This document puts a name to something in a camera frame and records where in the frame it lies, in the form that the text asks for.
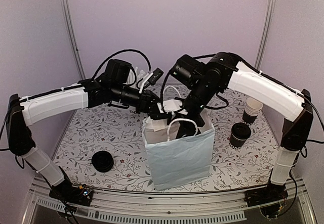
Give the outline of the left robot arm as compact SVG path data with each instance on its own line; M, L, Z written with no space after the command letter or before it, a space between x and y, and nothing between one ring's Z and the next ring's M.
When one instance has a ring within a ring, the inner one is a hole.
M102 104L127 108L132 106L136 113L158 114L159 96L148 90L163 75L159 68L148 70L136 88L136 79L128 83L128 77L135 69L131 63L115 59L114 56L126 53L118 51L107 57L100 65L106 67L102 74L95 72L91 78L59 89L34 96L11 95L1 132L7 133L8 147L15 157L21 157L20 167L27 163L48 182L52 194L57 199L71 202L73 199L86 199L88 192L82 187L74 187L64 170L36 146L29 127L43 119L77 109L93 108Z

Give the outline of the light blue paper bag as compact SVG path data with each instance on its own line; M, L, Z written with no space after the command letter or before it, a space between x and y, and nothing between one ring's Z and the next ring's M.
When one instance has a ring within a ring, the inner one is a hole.
M204 122L198 127L187 120L193 131L177 137L182 119L170 124L166 120L143 120L142 139L155 189L178 187L208 177L211 166L215 128L206 110L200 113Z

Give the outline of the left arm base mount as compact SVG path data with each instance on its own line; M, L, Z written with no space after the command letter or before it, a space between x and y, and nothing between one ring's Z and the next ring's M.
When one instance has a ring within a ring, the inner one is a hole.
M80 188L69 183L60 183L57 186L51 186L49 196L66 203L90 206L93 194L93 190L85 185L81 185Z

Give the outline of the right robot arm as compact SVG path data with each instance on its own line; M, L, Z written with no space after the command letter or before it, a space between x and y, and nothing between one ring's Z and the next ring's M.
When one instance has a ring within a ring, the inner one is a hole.
M309 91L293 89L258 71L239 55L227 52L214 54L206 64L183 55L169 74L190 90L176 116L194 121L196 126L204 126L200 113L212 97L228 88L252 97L285 118L279 153L267 186L245 192L247 200L272 202L285 197L286 180L299 151L311 141L308 136L313 115L318 113Z

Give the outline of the stack of black lids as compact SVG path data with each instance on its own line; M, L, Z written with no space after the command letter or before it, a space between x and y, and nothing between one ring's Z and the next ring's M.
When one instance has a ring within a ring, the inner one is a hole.
M91 163L97 171L105 173L113 168L114 159L108 151L99 151L92 156Z

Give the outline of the single black cup lid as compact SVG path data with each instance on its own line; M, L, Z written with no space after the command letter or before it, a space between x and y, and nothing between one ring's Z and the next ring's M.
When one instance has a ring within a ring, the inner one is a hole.
M251 129L247 124L238 122L232 126L231 134L238 139L248 139L251 136Z

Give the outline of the single black paper cup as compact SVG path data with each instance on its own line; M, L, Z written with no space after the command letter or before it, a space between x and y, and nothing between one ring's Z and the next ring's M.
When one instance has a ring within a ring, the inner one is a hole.
M244 143L246 142L247 138L237 138L235 135L231 134L229 139L229 145L233 149L240 149Z

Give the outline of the stack of paper cups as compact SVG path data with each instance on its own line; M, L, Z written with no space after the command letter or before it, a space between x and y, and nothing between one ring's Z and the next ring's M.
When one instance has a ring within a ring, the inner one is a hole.
M263 103L248 97L246 99L245 105L244 105L244 112L242 115L242 121L248 125L251 126L255 120L257 119L258 115L260 114L261 110L263 108Z

